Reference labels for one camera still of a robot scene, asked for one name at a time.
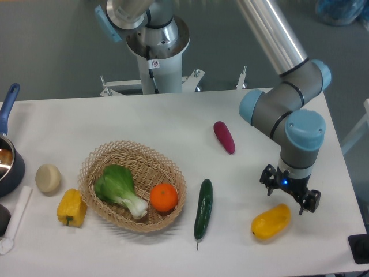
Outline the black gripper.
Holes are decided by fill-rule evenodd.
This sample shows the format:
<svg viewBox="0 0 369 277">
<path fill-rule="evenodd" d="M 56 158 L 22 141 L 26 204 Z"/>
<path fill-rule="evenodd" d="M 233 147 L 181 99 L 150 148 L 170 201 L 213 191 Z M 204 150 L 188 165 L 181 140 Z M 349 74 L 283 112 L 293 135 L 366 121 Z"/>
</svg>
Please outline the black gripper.
<svg viewBox="0 0 369 277">
<path fill-rule="evenodd" d="M 300 205 L 299 215 L 302 215 L 304 211 L 314 213 L 321 199 L 320 191 L 308 190 L 309 179 L 310 175 L 305 178 L 292 178 L 288 171 L 282 172 L 280 169 L 277 169 L 276 173 L 276 169 L 269 164 L 262 171 L 259 181 L 265 185 L 268 196 L 271 196 L 273 191 L 277 189 L 277 185 L 281 190 L 290 194 Z"/>
</svg>

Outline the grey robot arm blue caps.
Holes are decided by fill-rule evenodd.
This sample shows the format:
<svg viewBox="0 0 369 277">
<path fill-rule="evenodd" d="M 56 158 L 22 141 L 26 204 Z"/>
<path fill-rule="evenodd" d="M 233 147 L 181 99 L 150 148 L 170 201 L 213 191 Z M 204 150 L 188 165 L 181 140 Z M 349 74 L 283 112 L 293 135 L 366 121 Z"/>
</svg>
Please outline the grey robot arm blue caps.
<svg viewBox="0 0 369 277">
<path fill-rule="evenodd" d="M 302 211 L 314 212 L 321 194 L 307 187 L 323 143 L 326 124 L 304 108 L 331 81 L 329 68 L 310 60 L 274 1 L 238 1 L 281 83 L 269 92 L 254 89 L 239 106 L 240 116 L 280 148 L 277 167 L 261 175 L 269 192 L 290 194 Z M 190 41 L 187 25 L 172 11 L 171 1 L 103 1 L 95 17 L 107 36 L 124 40 L 137 57 L 145 94 L 181 93 L 182 54 Z"/>
</svg>

